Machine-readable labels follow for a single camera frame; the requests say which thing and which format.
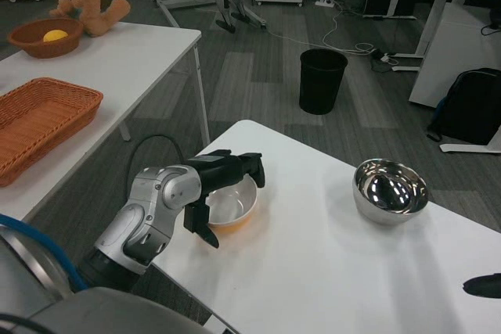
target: round wicker bowl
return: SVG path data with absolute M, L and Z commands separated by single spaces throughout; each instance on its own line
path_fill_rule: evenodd
M 57 41 L 43 42 L 45 33 L 55 29 L 66 31 L 68 36 Z M 47 59 L 75 50 L 83 32 L 84 25 L 78 20 L 45 19 L 17 27 L 9 34 L 7 40 L 34 58 Z

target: stuffed toy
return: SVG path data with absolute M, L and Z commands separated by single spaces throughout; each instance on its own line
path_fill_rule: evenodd
M 101 13 L 101 0 L 59 0 L 57 8 L 50 11 L 53 17 L 72 17 L 80 13 L 78 19 L 84 24 L 91 37 L 105 34 L 114 24 L 131 11 L 126 0 L 113 0 L 108 9 Z

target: metal bowl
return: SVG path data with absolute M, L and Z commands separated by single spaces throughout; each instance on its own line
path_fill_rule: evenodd
M 249 175 L 239 183 L 212 192 L 207 198 L 209 225 L 232 227 L 243 223 L 256 207 L 258 187 Z
M 367 160 L 353 177 L 360 213 L 379 224 L 399 224 L 415 217 L 428 202 L 424 180 L 391 160 Z

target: blue cable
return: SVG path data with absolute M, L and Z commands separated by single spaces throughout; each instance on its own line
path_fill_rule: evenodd
M 8 217 L 4 214 L 0 214 L 0 224 L 3 224 L 4 226 L 11 228 L 12 230 L 18 231 L 21 234 L 40 243 L 56 258 L 56 260 L 59 261 L 63 269 L 66 271 L 66 273 L 68 273 L 70 280 L 73 282 L 74 286 L 78 288 L 79 291 L 88 288 L 84 280 L 78 274 L 77 269 L 75 269 L 75 266 L 73 266 L 73 264 L 71 263 L 68 256 L 64 253 L 61 247 L 55 244 L 47 235 L 42 234 L 36 228 L 33 228 L 22 221 L 18 221 L 17 219 Z

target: wastebasket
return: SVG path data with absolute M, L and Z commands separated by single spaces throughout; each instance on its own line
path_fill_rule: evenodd
M 336 101 L 348 60 L 326 48 L 313 48 L 301 54 L 299 106 L 307 113 L 329 113 Z

